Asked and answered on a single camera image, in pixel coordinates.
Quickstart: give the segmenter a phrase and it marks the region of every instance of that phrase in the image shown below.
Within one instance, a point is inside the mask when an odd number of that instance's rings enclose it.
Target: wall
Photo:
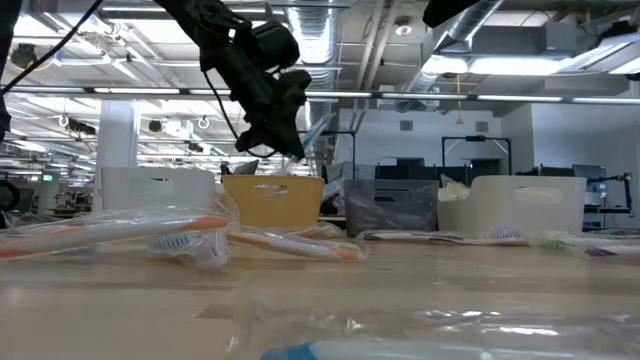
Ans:
[[[502,118],[502,136],[511,138],[513,172],[535,167],[531,105],[524,105]]]
[[[348,128],[352,112],[340,111],[341,127]],[[395,165],[397,157],[424,158],[426,165],[442,163],[441,138],[443,136],[476,135],[476,121],[488,121],[489,133],[501,135],[500,119],[491,112],[468,111],[462,113],[463,125],[456,124],[457,112],[447,115],[431,112],[369,110],[356,137],[356,163],[359,165]],[[413,131],[400,131],[400,120],[412,120]],[[351,161],[350,136],[338,137],[336,162]],[[502,159],[505,155],[493,143],[460,142],[447,155],[447,165],[462,165],[470,158]]]
[[[634,176],[632,199],[638,208],[640,124],[637,111],[629,106],[534,105],[535,163],[553,167],[602,165],[610,176],[630,172]],[[622,183],[609,183],[608,199],[612,205],[624,206],[624,194]],[[607,221],[609,226],[640,228],[640,219],[628,215],[609,216]]]

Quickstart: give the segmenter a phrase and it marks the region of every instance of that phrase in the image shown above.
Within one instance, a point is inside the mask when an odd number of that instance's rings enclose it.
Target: cable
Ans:
[[[96,11],[96,9],[100,6],[100,4],[102,4],[102,1],[103,0],[96,0],[96,2],[93,3],[93,5],[91,5],[89,10],[87,10],[87,12],[84,13],[84,15],[82,15],[82,18],[80,18],[80,21],[78,21],[78,23],[62,38],[62,40],[60,40],[58,44],[56,44],[56,46],[51,48],[51,50],[49,50],[46,54],[44,54],[40,59],[36,60],[34,63],[29,65],[28,68],[24,69],[23,72],[21,72],[18,76],[16,76],[13,80],[11,80],[7,84],[7,86],[2,88],[2,95],[8,93],[22,79],[27,77],[27,75],[31,74],[32,71],[40,67],[40,65],[42,65],[45,61],[47,61],[47,59],[49,59],[50,57],[55,55],[55,53],[60,51],[60,49],[62,49],[69,42],[69,40],[71,40],[71,38],[78,33],[78,29],[80,29],[80,26],[82,26],[82,24],[84,24],[84,22],[87,21],[87,19],[89,19],[89,17],[93,14],[93,12]]]
[[[209,75],[207,75],[206,72],[202,73],[204,75],[204,79],[207,81],[207,84],[209,85],[209,88],[211,88],[211,90],[213,91],[213,95],[216,96],[216,99],[218,99],[218,104],[220,105],[220,110],[222,111],[222,116],[224,117],[224,121],[227,123],[227,126],[229,126],[229,130],[231,130],[231,133],[233,134],[233,137],[236,139],[236,141],[238,140],[238,133],[236,133],[236,130],[233,128],[233,125],[231,124],[231,120],[229,120],[229,116],[227,115],[227,111],[224,109],[224,104],[222,103],[222,99],[220,98],[220,95],[218,95],[218,91],[216,90],[216,88],[213,86],[213,84],[211,83],[211,80],[209,79]],[[251,156],[255,156],[257,158],[260,159],[268,159],[270,157],[272,157],[273,155],[276,154],[277,151],[272,151],[271,153],[267,154],[267,155],[258,155],[256,153],[253,153],[251,150],[247,150],[247,153]]]

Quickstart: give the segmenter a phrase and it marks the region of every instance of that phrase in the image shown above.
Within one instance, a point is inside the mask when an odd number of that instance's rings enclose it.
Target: wooden table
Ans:
[[[233,308],[639,314],[640,267],[524,247],[377,243],[363,263],[233,248],[225,271],[152,260],[140,246],[0,264],[0,354],[9,359],[220,359]]]

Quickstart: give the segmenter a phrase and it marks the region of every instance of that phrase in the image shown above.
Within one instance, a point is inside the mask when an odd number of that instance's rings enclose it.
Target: ductwork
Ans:
[[[303,7],[288,8],[287,16],[294,37],[300,45],[300,59],[305,65],[330,67],[337,58],[340,11],[331,8]],[[336,85],[335,69],[309,69],[312,82],[308,90],[333,90]],[[314,124],[325,114],[335,111],[337,104],[326,101],[311,101],[306,110],[305,122]],[[317,156],[324,154],[322,147],[316,147]]]
[[[447,49],[449,52],[469,53],[473,36],[482,25],[498,10],[505,0],[480,0],[474,6],[466,9],[456,17],[445,22],[436,29],[429,29],[426,41],[430,46],[423,46],[423,65],[429,60],[433,52]],[[403,92],[428,92],[442,75],[439,73],[423,72],[420,69],[403,88]],[[427,109],[428,102],[402,101],[396,104],[396,111],[422,111]]]

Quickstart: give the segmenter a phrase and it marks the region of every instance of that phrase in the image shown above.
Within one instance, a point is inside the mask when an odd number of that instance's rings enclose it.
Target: green object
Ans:
[[[569,248],[569,244],[567,244],[566,242],[564,242],[562,240],[549,240],[549,241],[545,241],[544,243],[542,243],[542,245],[540,247],[542,247],[544,249],[560,250],[560,249]]]

